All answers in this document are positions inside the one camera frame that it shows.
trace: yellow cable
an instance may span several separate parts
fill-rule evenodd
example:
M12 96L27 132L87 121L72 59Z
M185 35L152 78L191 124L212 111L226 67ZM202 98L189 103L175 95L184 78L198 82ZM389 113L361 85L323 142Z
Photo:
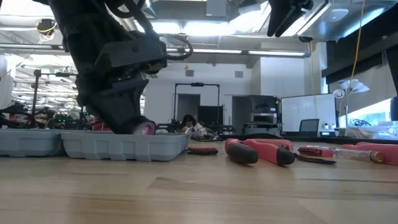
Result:
M356 51L355 51L355 60L354 60L354 66L353 66L353 72L351 73L351 79L349 80L349 87L348 89L351 88L351 84L353 83L353 78L354 78L354 74L355 74L355 68L356 68L356 63L358 62L358 53L359 53L359 44L361 43L361 34L362 34L362 21L363 21L363 14L365 11L365 4L366 4L366 0L363 0L362 3L362 11L361 11L361 22L359 23L359 31L358 31L358 39L356 42ZM341 104L343 102L343 99L341 99L340 101L340 110L339 110L339 114L338 114L338 119L340 121L340 117L341 117Z
M54 29L56 28L57 23L55 23L53 27L51 27L51 28L49 28L49 29L47 29L47 30L39 30L39 29L37 28L38 26L39 26L39 23L36 24L36 29L37 29L37 31L39 31L39 32L50 32L51 30L54 30Z

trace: window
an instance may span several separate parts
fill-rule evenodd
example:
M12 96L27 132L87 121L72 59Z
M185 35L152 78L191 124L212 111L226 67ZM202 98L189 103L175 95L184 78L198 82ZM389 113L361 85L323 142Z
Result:
M378 102L371 106L367 106L360 110L348 114L348 122L350 119L361 119L369 122L371 125L377 125L380 121L391 121L391 99ZM346 116L340 117L340 127L346 127Z

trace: person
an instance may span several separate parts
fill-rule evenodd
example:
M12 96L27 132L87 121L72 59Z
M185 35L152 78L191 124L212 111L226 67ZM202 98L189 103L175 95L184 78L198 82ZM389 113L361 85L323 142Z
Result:
M196 121L196 119L195 119L192 115L190 115L190 114L186 114L186 115L183 117L183 119L182 119L182 125L185 125L185 126L182 128L182 132L185 132L188 128L192 128L192 129L193 129L193 130L192 130L193 132L196 132L196 131L202 132L202 131L204 131L203 126L200 125L200 124Z

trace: electronic equipment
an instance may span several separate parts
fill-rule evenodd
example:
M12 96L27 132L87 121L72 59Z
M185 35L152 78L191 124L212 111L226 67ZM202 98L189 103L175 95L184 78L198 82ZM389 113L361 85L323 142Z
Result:
M251 123L276 124L278 120L278 98L275 96L249 96Z
M199 106L198 121L203 122L203 127L207 128L219 125L223 120L223 108L223 106Z

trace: white lamp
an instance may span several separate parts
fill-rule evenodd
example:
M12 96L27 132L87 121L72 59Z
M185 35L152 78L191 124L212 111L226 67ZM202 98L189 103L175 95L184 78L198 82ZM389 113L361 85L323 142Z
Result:
M352 82L350 80L340 80L338 84L341 89L335 90L333 95L336 99L341 99L344 102L344 108L346 111L346 127L348 127L348 97L352 93L363 93L369 91L369 87L357 79L353 79Z

